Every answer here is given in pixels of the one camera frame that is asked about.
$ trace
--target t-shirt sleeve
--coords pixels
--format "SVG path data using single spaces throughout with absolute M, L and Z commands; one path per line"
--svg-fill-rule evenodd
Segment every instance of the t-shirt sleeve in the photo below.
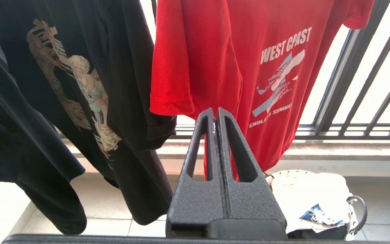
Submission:
M 237 108 L 241 75 L 226 0 L 159 1 L 150 111 L 192 115 Z
M 370 18 L 374 0 L 352 0 L 344 25 L 350 29 L 364 28 Z

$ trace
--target white cloth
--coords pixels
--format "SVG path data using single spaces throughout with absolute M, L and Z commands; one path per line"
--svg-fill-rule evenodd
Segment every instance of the white cloth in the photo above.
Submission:
M 284 170 L 273 176 L 266 181 L 287 219 L 287 233 L 297 229 L 319 233 L 350 221 L 347 198 L 352 194 L 344 177 L 304 170 Z M 303 215 L 311 220 L 302 219 Z

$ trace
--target black t-shirt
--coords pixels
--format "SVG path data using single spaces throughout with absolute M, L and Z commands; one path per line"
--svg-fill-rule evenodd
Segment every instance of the black t-shirt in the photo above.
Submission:
M 175 117 L 150 113 L 153 42 L 139 1 L 0 0 L 0 45 L 31 105 L 148 224 L 172 191 L 155 149 Z
M 26 102 L 0 48 L 0 182 L 17 184 L 62 233 L 75 235 L 87 218 L 69 182 L 84 171 L 54 127 Z

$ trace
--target printed graphic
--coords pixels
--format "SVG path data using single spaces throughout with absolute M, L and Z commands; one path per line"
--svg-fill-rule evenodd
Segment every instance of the printed graphic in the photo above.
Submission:
M 308 210 L 304 215 L 302 215 L 300 219 L 321 224 L 327 224 L 331 226 L 337 226 L 343 222 L 343 220 L 335 220 L 329 218 L 319 204 L 316 204 L 314 207 L 311 207 L 311 209 Z
M 49 27 L 45 21 L 35 19 L 36 26 L 28 32 L 26 40 L 37 63 L 45 73 L 52 89 L 72 121 L 79 127 L 91 129 L 90 124 L 78 102 L 67 99 L 60 81 L 55 76 L 55 69 L 60 68 L 73 77 L 90 106 L 93 115 L 96 138 L 102 153 L 118 148 L 121 138 L 107 125 L 108 96 L 95 69 L 90 72 L 90 63 L 85 57 L 73 55 L 67 57 L 62 43 L 57 40 L 57 29 Z
M 279 66 L 279 68 L 277 68 L 277 73 L 267 80 L 267 85 L 263 88 L 260 88 L 260 86 L 257 87 L 258 94 L 260 95 L 269 89 L 273 91 L 273 94 L 269 97 L 268 100 L 266 100 L 266 102 L 263 102 L 263 104 L 252 111 L 252 114 L 255 117 L 259 116 L 264 111 L 269 113 L 272 106 L 275 105 L 287 92 L 291 90 L 291 88 L 288 87 L 290 82 L 286 82 L 285 78 L 294 67 L 302 62 L 304 57 L 305 50 L 302 50 L 294 57 L 292 56 L 292 53 L 290 53 Z

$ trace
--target clothing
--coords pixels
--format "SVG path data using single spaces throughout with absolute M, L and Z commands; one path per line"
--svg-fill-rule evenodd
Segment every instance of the clothing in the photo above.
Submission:
M 287 219 L 286 233 L 298 229 L 320 233 L 351 221 L 347 199 L 352 194 L 340 175 L 283 170 L 266 181 Z
M 371 0 L 169 0 L 157 6 L 153 113 L 222 107 L 262 170 L 291 145 L 338 29 L 363 28 Z
M 134 220 L 165 214 L 172 190 L 154 150 L 176 120 L 149 111 L 153 42 L 140 3 L 0 0 L 0 45 L 26 99 L 118 185 Z
M 347 235 L 347 228 L 342 225 L 338 228 L 324 230 L 316 233 L 313 230 L 295 230 L 287 234 L 288 239 L 323 239 L 323 240 L 344 240 Z
M 24 99 L 0 48 L 0 182 L 14 182 L 67 235 L 82 233 L 84 209 L 70 185 L 85 169 Z

